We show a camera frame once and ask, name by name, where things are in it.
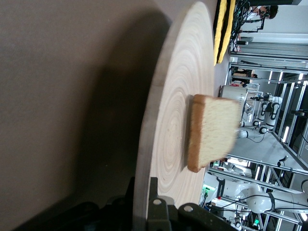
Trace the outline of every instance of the slice of bread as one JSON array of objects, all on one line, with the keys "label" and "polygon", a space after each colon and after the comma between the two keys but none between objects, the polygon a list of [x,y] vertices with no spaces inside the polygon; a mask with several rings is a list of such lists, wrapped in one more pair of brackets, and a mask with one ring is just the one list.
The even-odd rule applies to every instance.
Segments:
[{"label": "slice of bread", "polygon": [[231,151],[240,111],[238,101],[194,95],[187,162],[190,171],[199,172]]}]

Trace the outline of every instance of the bread crust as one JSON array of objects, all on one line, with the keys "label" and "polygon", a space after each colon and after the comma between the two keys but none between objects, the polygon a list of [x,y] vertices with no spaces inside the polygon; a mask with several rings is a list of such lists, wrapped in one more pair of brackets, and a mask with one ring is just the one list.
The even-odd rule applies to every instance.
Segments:
[{"label": "bread crust", "polygon": [[192,102],[187,167],[190,171],[199,172],[201,169],[198,167],[201,146],[200,134],[202,129],[203,113],[205,109],[205,96],[200,94],[194,95]]}]

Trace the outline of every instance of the wood grain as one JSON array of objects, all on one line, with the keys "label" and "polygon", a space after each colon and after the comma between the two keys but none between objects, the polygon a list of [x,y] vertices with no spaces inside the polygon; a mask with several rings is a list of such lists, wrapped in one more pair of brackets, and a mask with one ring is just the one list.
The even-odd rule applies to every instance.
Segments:
[{"label": "wood grain", "polygon": [[158,194],[176,207],[198,203],[204,170],[187,169],[190,106],[195,94],[213,95],[212,25],[206,6],[197,2],[172,24],[151,83],[136,168],[134,230],[145,229],[149,178],[158,177]]}]

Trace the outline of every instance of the screw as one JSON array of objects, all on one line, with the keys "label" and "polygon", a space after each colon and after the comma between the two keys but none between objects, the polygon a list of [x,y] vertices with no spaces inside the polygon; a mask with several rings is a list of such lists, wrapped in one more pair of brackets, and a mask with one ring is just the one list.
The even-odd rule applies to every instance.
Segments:
[{"label": "screw", "polygon": [[187,206],[184,207],[184,210],[185,210],[186,212],[192,212],[192,211],[193,211],[193,207],[187,205]]},{"label": "screw", "polygon": [[161,203],[162,203],[161,200],[158,199],[153,200],[154,205],[160,205]]}]

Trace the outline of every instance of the gray wall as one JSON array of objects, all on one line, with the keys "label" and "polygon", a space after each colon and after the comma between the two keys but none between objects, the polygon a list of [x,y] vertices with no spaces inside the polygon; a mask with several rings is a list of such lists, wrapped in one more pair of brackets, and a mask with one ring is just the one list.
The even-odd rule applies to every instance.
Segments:
[{"label": "gray wall", "polygon": [[0,2],[0,230],[125,193],[156,60],[192,2]]}]

